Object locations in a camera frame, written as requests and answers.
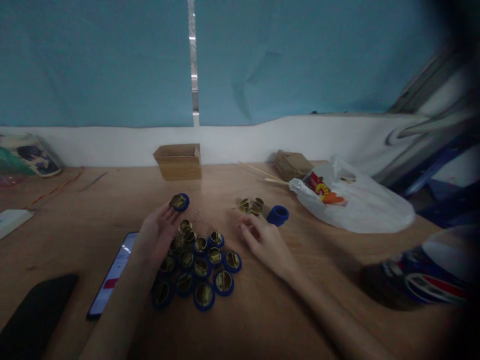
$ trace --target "cardboard piece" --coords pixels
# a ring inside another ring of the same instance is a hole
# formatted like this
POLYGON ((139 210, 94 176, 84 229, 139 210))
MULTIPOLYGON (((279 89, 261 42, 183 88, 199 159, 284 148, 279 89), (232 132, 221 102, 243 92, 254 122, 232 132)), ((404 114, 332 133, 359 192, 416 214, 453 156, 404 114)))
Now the cardboard piece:
POLYGON ((199 143, 162 145, 153 153, 153 157, 165 180, 202 178, 199 143))
POLYGON ((300 152, 283 150, 278 150, 276 153, 274 165, 286 182, 294 178, 303 179, 314 168, 312 163, 300 152))

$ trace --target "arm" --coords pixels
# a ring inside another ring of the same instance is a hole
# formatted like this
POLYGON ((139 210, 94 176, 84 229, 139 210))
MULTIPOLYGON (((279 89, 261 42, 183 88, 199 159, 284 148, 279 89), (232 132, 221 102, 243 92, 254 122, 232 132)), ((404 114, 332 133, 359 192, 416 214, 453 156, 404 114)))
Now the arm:
POLYGON ((151 213, 141 226, 123 270, 81 359, 124 359, 170 243, 182 218, 169 204, 151 213))
POLYGON ((327 291, 311 280, 293 257, 275 225, 262 223, 249 215, 243 216, 238 226, 251 252, 307 303, 347 359, 394 358, 327 291))

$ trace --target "blue tarp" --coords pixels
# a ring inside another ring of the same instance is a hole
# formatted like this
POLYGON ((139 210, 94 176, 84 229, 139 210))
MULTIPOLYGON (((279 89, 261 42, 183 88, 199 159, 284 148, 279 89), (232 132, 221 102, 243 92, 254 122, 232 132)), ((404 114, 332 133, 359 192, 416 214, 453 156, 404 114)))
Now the blue tarp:
POLYGON ((0 125, 193 126, 187 0, 7 0, 0 22, 0 125))
POLYGON ((200 124, 385 112, 447 37, 428 3, 196 1, 200 124))

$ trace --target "phone screen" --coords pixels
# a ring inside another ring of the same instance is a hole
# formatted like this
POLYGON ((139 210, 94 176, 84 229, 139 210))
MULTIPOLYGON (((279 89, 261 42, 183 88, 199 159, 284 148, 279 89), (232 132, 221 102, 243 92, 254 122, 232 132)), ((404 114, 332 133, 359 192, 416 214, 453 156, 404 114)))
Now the phone screen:
POLYGON ((134 247, 134 242, 138 234, 138 232, 130 232, 127 234, 123 244, 120 247, 120 250, 118 250, 115 260, 110 266, 110 270, 108 270, 105 280, 103 280, 103 284, 101 285, 101 288, 98 291, 90 310, 88 311, 87 319, 98 319, 103 313, 105 306, 109 302, 110 295, 114 290, 115 284, 117 283, 122 271, 125 268, 125 265, 127 264, 127 261, 129 260, 130 252, 134 247))

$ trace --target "hand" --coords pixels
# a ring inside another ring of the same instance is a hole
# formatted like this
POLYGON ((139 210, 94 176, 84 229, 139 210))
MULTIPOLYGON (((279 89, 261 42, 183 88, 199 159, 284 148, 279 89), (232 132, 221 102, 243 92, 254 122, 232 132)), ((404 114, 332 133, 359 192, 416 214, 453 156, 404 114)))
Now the hand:
POLYGON ((237 226, 253 255, 280 278, 288 281, 287 278, 299 267, 299 263, 285 244, 279 228, 261 222, 253 215, 242 216, 237 226))
POLYGON ((167 202, 148 215, 141 225, 128 264, 146 263, 158 270, 183 219, 180 214, 167 202))

